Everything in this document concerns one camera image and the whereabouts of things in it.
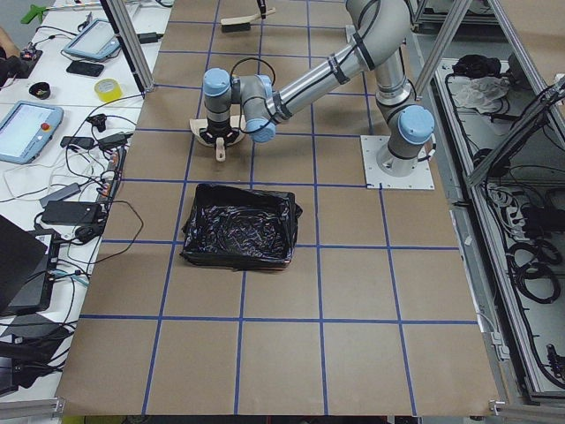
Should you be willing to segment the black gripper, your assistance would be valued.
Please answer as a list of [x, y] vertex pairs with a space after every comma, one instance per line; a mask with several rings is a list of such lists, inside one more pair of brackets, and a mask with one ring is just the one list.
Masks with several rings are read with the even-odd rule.
[[[260, 17], [264, 19], [267, 16], [267, 1], [256, 0]], [[214, 128], [204, 128], [199, 132], [199, 143], [205, 147], [215, 148], [219, 139], [223, 140], [225, 147], [230, 147], [238, 143], [238, 130], [227, 127], [220, 130]]]

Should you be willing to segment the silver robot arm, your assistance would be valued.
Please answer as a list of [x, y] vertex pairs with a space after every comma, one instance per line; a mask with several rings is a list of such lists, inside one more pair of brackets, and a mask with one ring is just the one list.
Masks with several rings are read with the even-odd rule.
[[196, 140], [215, 150], [222, 162], [228, 147], [249, 136], [256, 143], [275, 137], [276, 127], [363, 72], [377, 79], [376, 102], [390, 130], [377, 154], [379, 168], [393, 177], [410, 175], [423, 146], [434, 131], [433, 115], [415, 101], [416, 90], [403, 67], [401, 45], [411, 30], [404, 1], [348, 1], [354, 30], [348, 43], [318, 66], [285, 87], [275, 89], [274, 77], [237, 76], [211, 68], [204, 73], [202, 92], [206, 116], [193, 119]]

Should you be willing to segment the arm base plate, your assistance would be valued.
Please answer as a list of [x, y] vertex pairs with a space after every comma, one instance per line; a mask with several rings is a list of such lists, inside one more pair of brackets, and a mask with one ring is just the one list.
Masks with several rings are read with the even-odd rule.
[[365, 170], [365, 187], [384, 190], [434, 189], [427, 152], [421, 148], [418, 157], [404, 160], [388, 151], [386, 135], [362, 135], [361, 152]]

